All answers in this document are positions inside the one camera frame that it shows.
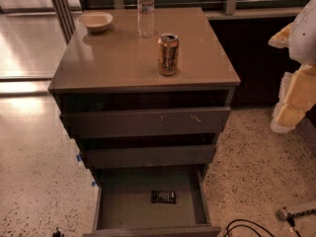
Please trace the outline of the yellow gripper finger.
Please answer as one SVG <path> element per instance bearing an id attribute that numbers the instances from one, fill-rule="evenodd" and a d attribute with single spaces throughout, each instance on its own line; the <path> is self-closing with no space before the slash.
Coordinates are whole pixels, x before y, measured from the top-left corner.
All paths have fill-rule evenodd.
<path id="1" fill-rule="evenodd" d="M 302 64 L 294 73 L 285 72 L 279 86 L 271 130 L 288 133 L 316 104 L 316 67 Z"/>
<path id="2" fill-rule="evenodd" d="M 276 48 L 287 48 L 289 43 L 290 31 L 292 29 L 292 23 L 288 24 L 282 28 L 279 32 L 273 35 L 269 41 L 268 45 Z"/>

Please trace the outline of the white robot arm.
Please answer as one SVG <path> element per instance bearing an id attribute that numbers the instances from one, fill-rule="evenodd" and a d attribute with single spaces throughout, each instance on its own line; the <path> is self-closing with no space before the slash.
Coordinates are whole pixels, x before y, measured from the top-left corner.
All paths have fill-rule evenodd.
<path id="1" fill-rule="evenodd" d="M 287 47 L 289 57 L 300 64 L 294 73 L 284 73 L 271 122 L 272 131 L 288 133 L 316 104 L 316 0 L 272 36 L 269 45 Z"/>

